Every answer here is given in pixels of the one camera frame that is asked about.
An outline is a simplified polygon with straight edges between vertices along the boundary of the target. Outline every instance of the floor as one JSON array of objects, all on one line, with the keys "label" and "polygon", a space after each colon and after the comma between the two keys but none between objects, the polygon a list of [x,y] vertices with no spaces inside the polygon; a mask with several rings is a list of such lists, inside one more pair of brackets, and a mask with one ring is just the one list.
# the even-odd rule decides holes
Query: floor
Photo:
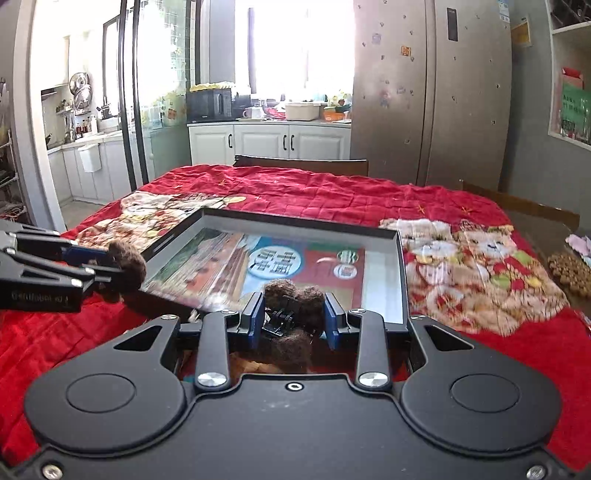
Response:
[{"label": "floor", "polygon": [[64,217],[66,229],[70,230],[78,226],[82,220],[97,212],[101,207],[102,205],[80,202],[78,200],[66,203],[61,207],[61,215]]}]

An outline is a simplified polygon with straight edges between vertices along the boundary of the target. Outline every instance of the stainless steel refrigerator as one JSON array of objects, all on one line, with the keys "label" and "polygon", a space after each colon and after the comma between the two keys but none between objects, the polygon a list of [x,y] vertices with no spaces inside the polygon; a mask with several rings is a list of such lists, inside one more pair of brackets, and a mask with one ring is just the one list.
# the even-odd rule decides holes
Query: stainless steel refrigerator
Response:
[{"label": "stainless steel refrigerator", "polygon": [[496,190],[511,100],[497,0],[355,0],[351,158],[397,183]]}]

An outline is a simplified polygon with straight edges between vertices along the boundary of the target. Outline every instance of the mug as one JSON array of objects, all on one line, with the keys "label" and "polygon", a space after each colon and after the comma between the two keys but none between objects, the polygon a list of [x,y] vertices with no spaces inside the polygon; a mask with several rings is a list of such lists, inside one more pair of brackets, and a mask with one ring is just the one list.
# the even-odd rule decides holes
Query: mug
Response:
[{"label": "mug", "polygon": [[261,106],[250,106],[242,114],[244,118],[265,118],[265,111]]}]

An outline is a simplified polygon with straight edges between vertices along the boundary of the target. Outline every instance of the tray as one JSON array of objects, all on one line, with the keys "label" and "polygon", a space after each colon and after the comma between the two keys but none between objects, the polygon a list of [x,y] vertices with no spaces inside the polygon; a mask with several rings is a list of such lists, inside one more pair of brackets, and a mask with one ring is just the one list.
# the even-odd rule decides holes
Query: tray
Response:
[{"label": "tray", "polygon": [[132,306],[151,317],[242,310],[267,281],[289,278],[332,292],[345,311],[378,312],[386,330],[408,318],[402,247],[392,230],[202,209],[143,255],[146,281]]}]

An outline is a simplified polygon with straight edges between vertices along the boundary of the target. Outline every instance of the green sign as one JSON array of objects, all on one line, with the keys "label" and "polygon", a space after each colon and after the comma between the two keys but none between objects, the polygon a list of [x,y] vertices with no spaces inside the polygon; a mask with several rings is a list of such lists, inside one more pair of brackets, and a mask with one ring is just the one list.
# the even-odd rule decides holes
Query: green sign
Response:
[{"label": "green sign", "polygon": [[578,138],[586,137],[591,121],[591,92],[585,92],[568,83],[562,85],[562,110],[560,119],[563,130],[574,132]]}]

